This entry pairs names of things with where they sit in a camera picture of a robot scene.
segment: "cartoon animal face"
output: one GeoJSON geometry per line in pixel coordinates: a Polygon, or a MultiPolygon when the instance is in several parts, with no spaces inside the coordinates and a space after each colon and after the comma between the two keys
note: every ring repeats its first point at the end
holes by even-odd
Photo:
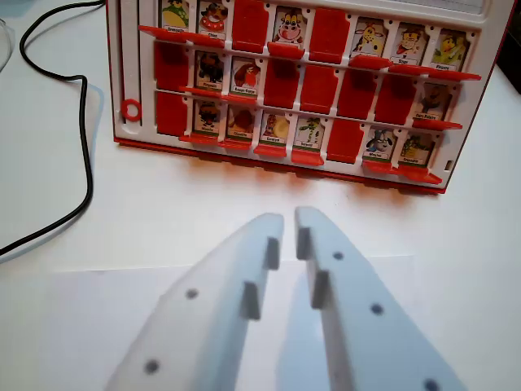
{"type": "Polygon", "coordinates": [[[277,117],[273,114],[268,115],[268,120],[266,121],[266,125],[269,128],[273,128],[277,124],[277,117]]]}
{"type": "Polygon", "coordinates": [[[300,16],[296,14],[296,11],[289,11],[281,18],[282,24],[278,28],[278,35],[288,41],[296,40],[302,28],[300,27],[300,16]]]}
{"type": "Polygon", "coordinates": [[[392,145],[392,139],[387,136],[388,130],[375,130],[374,137],[367,143],[367,147],[374,151],[385,152],[392,145]]]}
{"type": "Polygon", "coordinates": [[[367,43],[374,41],[376,37],[383,37],[382,33],[376,31],[373,23],[368,23],[365,29],[357,30],[355,34],[361,34],[361,37],[367,43]]]}
{"type": "Polygon", "coordinates": [[[219,110],[213,103],[202,103],[199,108],[199,116],[205,125],[212,126],[219,116],[219,110]]]}
{"type": "Polygon", "coordinates": [[[182,7],[182,0],[169,0],[169,4],[176,8],[182,7]]]}
{"type": "Polygon", "coordinates": [[[441,43],[442,51],[451,51],[456,46],[456,39],[452,35],[448,35],[441,43]]]}
{"type": "Polygon", "coordinates": [[[414,45],[419,41],[421,36],[422,32],[419,29],[406,29],[401,34],[400,45],[402,45],[406,50],[413,49],[414,45]]]}
{"type": "Polygon", "coordinates": [[[428,100],[431,102],[436,102],[440,98],[440,88],[439,87],[432,87],[431,93],[428,95],[428,100]]]}
{"type": "Polygon", "coordinates": [[[224,20],[228,17],[228,9],[213,2],[201,12],[201,15],[213,20],[224,20]]]}

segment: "white table surface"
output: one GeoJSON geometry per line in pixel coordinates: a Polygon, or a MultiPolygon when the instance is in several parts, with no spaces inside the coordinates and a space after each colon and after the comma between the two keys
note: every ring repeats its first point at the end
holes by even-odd
{"type": "MultiPolygon", "coordinates": [[[[63,3],[3,0],[0,17],[18,45],[40,14],[63,3]]],[[[447,193],[420,196],[119,147],[104,10],[42,34],[28,54],[55,72],[89,78],[90,134],[103,106],[94,200],[64,233],[0,265],[3,278],[191,264],[264,212],[284,215],[282,258],[293,259],[294,208],[312,205],[367,257],[414,255],[429,319],[424,332],[469,389],[521,389],[521,98],[499,68],[447,193]]],[[[0,247],[82,200],[78,97],[79,86],[37,74],[17,49],[0,73],[0,247]]]]}

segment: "screw hole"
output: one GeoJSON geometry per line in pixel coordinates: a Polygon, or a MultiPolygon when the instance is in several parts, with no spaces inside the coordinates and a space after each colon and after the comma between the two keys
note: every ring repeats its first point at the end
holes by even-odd
{"type": "Polygon", "coordinates": [[[190,288],[186,291],[186,298],[195,299],[199,295],[199,291],[195,288],[190,288]]]}
{"type": "Polygon", "coordinates": [[[145,373],[147,375],[153,375],[160,369],[160,364],[157,360],[148,360],[145,364],[145,373]]]}
{"type": "Polygon", "coordinates": [[[375,303],[371,306],[371,311],[373,311],[373,314],[375,315],[381,315],[383,314],[383,307],[380,304],[375,303]]]}
{"type": "Polygon", "coordinates": [[[440,390],[440,386],[433,379],[425,380],[424,386],[427,391],[439,391],[440,390]]]}

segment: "cartoon cow picture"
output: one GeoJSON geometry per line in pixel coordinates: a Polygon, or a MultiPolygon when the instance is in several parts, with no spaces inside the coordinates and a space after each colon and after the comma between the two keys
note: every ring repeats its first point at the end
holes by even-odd
{"type": "Polygon", "coordinates": [[[305,23],[302,15],[295,8],[289,8],[284,13],[279,12],[278,29],[274,36],[274,42],[291,43],[301,46],[304,42],[305,23]]]}

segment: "cartoon dog picture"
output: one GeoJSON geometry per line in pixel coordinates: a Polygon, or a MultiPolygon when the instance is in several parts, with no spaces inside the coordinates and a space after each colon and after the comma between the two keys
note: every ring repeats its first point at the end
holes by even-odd
{"type": "Polygon", "coordinates": [[[197,86],[209,87],[214,90],[222,89],[224,64],[216,53],[198,52],[199,72],[197,86]]]}
{"type": "Polygon", "coordinates": [[[387,159],[394,145],[394,135],[389,129],[375,129],[374,136],[366,144],[364,156],[387,159]]]}
{"type": "Polygon", "coordinates": [[[208,36],[223,39],[225,34],[225,21],[228,17],[228,9],[217,2],[201,2],[199,4],[202,10],[199,15],[199,26],[202,31],[210,32],[208,36]]]}

